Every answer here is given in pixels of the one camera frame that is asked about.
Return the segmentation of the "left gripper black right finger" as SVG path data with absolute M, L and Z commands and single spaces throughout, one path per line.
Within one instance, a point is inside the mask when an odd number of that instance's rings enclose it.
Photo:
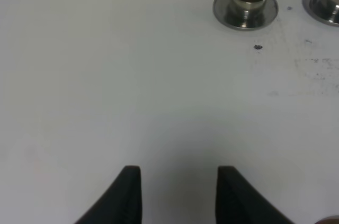
M 292 223 L 233 166 L 219 166 L 216 223 Z

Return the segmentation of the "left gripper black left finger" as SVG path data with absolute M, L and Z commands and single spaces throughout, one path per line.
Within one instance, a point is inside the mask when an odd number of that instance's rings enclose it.
M 125 166 L 77 223 L 142 223 L 140 167 Z

